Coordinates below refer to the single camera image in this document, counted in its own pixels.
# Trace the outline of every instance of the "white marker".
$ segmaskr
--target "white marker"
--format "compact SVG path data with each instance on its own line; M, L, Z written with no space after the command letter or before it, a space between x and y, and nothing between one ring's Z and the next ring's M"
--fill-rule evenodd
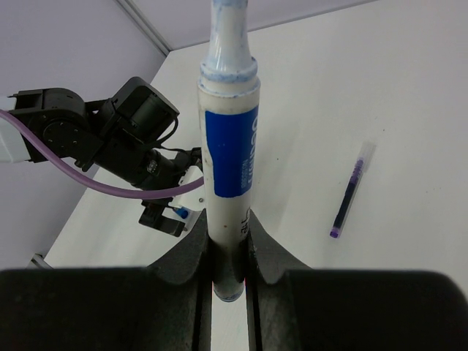
M213 0L208 55L198 82L208 234L214 291L234 301L244 291L241 245L249 231L260 80L250 55L247 0Z

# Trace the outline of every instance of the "clear plastic tube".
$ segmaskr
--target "clear plastic tube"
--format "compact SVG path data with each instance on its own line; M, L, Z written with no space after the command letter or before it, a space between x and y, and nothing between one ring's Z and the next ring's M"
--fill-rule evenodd
M67 174L70 178L74 179L78 183L87 186L98 192L102 192L107 195L112 195L116 197L125 197L127 199L141 199L141 200L155 200L155 199L164 199L166 197L175 197L177 195L182 195L187 192L199 188L203 185L203 177L176 188L162 189L162 190L128 190L117 188L115 186L107 185L95 181L91 178L86 177L81 174L73 167L67 165L63 162L60 157L55 155L33 132L31 132L28 127L21 123L16 117L10 113L0 110L0 117L8 121L11 125L16 128L19 133L21 133L25 139L27 139L33 147L35 147L38 152L40 152L46 159L48 159L53 165L55 165L63 173Z

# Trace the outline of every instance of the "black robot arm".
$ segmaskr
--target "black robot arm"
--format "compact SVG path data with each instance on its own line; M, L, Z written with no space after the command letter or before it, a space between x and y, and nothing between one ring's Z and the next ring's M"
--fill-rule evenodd
M177 109L156 89L138 77L131 78L110 99L84 102L64 88L20 91L18 118L59 157L72 157L83 171L99 165L142 190L178 186L191 165L201 167L199 148L177 150L174 159L156 148L178 126ZM173 124L171 132L162 137ZM46 158L24 139L32 162ZM144 201L140 223L179 236L184 223L162 216L172 199Z

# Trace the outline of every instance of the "white table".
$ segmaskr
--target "white table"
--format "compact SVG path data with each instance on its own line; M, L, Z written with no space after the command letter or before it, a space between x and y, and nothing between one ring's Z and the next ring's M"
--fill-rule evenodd
M382 0L249 35L262 81L252 208L307 265L440 271L468 293L467 13L465 0ZM200 144L206 51L173 51L152 82L181 111L168 146ZM334 240L364 140L377 151ZM140 226L142 210L87 190L46 262L152 263L178 239ZM247 349L243 303L214 299L213 350Z

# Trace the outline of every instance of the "white wall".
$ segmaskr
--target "white wall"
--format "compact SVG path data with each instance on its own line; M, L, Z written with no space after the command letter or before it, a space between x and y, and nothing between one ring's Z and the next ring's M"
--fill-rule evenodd
M134 75L151 81L163 61L113 0L1 6L0 96L58 86L103 99ZM48 163L0 164L0 269L47 251L83 192Z
M208 41L212 0L133 0L172 49ZM249 30L375 0L250 0Z

